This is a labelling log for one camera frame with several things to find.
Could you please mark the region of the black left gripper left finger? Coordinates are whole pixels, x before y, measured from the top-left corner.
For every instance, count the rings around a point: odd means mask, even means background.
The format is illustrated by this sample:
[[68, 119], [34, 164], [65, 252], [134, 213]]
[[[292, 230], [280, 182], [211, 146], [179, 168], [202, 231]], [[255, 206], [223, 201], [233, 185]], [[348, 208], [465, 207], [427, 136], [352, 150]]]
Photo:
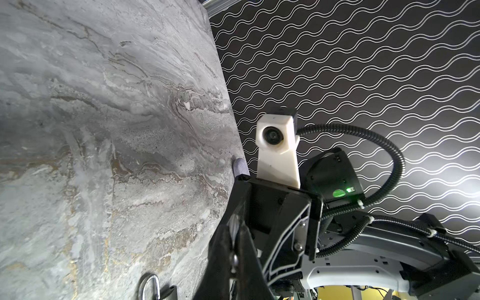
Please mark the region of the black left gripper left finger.
[[207, 266], [194, 300], [229, 300], [233, 253], [230, 228], [221, 224], [209, 243]]

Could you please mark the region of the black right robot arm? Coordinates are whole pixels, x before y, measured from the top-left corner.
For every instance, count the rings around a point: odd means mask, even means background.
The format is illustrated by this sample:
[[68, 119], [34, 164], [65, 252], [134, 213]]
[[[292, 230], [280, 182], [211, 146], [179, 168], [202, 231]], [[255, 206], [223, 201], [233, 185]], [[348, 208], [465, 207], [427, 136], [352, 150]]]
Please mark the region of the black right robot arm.
[[373, 215], [344, 151], [301, 167], [299, 188], [251, 177], [234, 161], [226, 212], [209, 243], [198, 299], [311, 299], [326, 286], [389, 288], [418, 300], [467, 300], [480, 287], [468, 256], [478, 248], [447, 235], [431, 214], [416, 221]]

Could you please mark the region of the black padlock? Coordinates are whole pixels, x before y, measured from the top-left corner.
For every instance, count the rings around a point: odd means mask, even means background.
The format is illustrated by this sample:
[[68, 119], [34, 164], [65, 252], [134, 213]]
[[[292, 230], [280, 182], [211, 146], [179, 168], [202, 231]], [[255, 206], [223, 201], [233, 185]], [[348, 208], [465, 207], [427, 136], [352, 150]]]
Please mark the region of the black padlock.
[[161, 286], [156, 274], [146, 273], [142, 276], [137, 289], [137, 300], [177, 300], [176, 286]]
[[237, 281], [241, 270], [241, 251], [240, 251], [240, 233], [243, 220], [240, 215], [234, 213], [227, 222], [229, 235], [231, 238], [231, 252], [229, 263], [231, 269], [231, 279]]

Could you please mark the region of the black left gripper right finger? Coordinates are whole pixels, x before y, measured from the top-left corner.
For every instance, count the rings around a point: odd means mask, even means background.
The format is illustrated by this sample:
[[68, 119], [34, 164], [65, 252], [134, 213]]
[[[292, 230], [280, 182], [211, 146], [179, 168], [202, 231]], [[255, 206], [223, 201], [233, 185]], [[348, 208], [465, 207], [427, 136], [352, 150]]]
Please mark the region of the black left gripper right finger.
[[250, 231], [242, 221], [236, 233], [234, 254], [236, 270], [237, 300], [274, 300], [265, 280], [260, 260]]

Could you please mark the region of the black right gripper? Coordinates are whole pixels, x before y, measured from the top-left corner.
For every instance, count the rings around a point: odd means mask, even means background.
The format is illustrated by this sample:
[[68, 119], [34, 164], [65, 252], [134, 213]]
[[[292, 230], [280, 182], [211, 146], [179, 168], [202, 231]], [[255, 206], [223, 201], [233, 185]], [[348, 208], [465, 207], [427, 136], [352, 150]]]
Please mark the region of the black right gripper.
[[[323, 211], [320, 194], [243, 175], [235, 179], [219, 225], [240, 215], [274, 296], [309, 296], [301, 268], [315, 260]], [[231, 278], [230, 296], [237, 296]]]

